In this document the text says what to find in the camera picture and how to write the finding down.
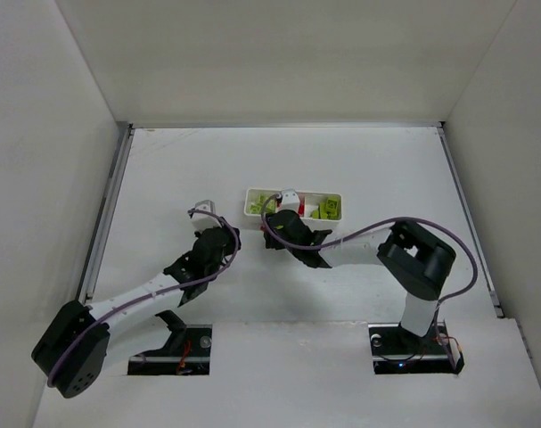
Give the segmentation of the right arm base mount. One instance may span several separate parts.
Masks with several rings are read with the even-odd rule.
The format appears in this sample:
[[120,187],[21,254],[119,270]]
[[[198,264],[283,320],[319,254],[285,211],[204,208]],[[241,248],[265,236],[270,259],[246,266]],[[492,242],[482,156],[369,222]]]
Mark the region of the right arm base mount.
[[444,322],[423,337],[399,324],[370,324],[368,335],[376,375],[459,375],[465,367],[462,347]]

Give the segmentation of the red lego pile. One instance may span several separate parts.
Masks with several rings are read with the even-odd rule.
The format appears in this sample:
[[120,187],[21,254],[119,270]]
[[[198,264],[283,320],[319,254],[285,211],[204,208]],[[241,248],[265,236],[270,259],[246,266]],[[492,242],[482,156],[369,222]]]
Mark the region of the red lego pile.
[[305,200],[304,199],[300,200],[297,213],[301,218],[305,217]]

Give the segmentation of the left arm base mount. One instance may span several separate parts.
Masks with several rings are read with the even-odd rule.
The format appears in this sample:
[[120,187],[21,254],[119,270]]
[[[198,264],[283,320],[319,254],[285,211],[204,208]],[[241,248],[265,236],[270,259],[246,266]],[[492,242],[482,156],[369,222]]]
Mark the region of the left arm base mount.
[[187,325],[173,311],[156,316],[169,330],[160,348],[136,354],[128,360],[131,376],[203,376],[210,372],[212,325]]

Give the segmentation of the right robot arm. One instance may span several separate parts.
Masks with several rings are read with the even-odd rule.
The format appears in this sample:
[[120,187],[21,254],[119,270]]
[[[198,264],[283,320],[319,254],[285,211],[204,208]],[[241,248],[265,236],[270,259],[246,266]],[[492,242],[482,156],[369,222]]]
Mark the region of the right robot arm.
[[385,267],[406,290],[400,326],[423,337],[433,322],[438,300],[456,259],[447,243],[411,220],[391,222],[352,239],[312,230],[293,210],[267,214],[265,246],[286,250],[309,268],[354,265]]

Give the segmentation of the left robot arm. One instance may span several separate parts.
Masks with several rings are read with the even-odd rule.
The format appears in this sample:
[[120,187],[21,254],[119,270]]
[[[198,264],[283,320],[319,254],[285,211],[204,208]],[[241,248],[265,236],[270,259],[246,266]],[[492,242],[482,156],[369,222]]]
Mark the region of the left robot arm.
[[107,368],[181,342],[186,326],[176,308],[205,292],[240,248],[239,229],[217,217],[190,251],[145,284],[96,303],[65,303],[31,353],[47,386],[71,399]]

